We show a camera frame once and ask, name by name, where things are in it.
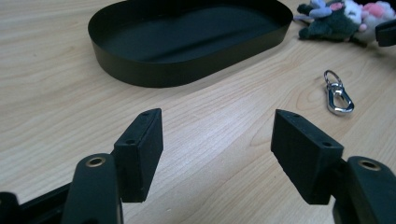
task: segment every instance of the oval black tray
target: oval black tray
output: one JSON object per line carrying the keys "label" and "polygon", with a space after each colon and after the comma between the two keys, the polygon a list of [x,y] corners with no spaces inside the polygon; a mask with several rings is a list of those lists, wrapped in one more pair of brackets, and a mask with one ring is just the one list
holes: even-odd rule
{"label": "oval black tray", "polygon": [[99,10],[88,30],[111,76],[143,87],[206,77],[282,42],[292,20],[275,0],[119,2]]}

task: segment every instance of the keychain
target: keychain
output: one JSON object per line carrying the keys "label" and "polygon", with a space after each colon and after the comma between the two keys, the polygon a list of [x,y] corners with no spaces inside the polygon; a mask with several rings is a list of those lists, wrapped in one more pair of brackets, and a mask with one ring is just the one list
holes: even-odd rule
{"label": "keychain", "polygon": [[[333,75],[337,79],[337,81],[330,82],[328,79],[328,74]],[[327,84],[327,107],[329,108],[329,110],[336,115],[345,115],[346,113],[352,112],[355,105],[352,103],[352,100],[347,95],[341,78],[337,76],[333,71],[327,70],[326,72],[324,72],[324,79]],[[334,101],[341,102],[341,104],[345,107],[339,107],[335,105]]]}

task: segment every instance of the blue plush toy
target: blue plush toy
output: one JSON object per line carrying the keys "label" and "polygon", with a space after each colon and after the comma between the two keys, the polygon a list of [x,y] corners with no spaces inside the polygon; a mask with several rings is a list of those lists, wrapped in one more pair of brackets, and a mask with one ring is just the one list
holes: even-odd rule
{"label": "blue plush toy", "polygon": [[330,39],[348,41],[361,26],[361,9],[352,0],[311,0],[310,4],[301,4],[297,11],[305,14],[303,19],[313,20],[308,27],[299,32],[301,39]]}

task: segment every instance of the pink plush toy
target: pink plush toy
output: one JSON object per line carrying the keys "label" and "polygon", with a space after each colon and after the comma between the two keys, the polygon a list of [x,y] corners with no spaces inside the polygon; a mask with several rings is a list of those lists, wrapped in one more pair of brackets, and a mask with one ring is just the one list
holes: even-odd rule
{"label": "pink plush toy", "polygon": [[368,44],[375,40],[375,27],[377,25],[396,19],[395,11],[387,2],[368,3],[361,10],[362,24],[353,37],[362,43]]}

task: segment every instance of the plush toy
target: plush toy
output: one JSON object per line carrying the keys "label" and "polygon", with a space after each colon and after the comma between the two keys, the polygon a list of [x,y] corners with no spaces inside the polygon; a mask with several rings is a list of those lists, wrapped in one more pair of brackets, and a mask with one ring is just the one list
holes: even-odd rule
{"label": "plush toy", "polygon": [[311,0],[310,5],[299,5],[297,11],[313,19],[300,30],[301,39],[348,41],[361,26],[362,6],[352,0]]}
{"label": "plush toy", "polygon": [[353,35],[362,43],[370,43],[375,40],[375,27],[383,22],[396,20],[396,14],[388,2],[378,1],[368,3],[362,8],[362,26]]}

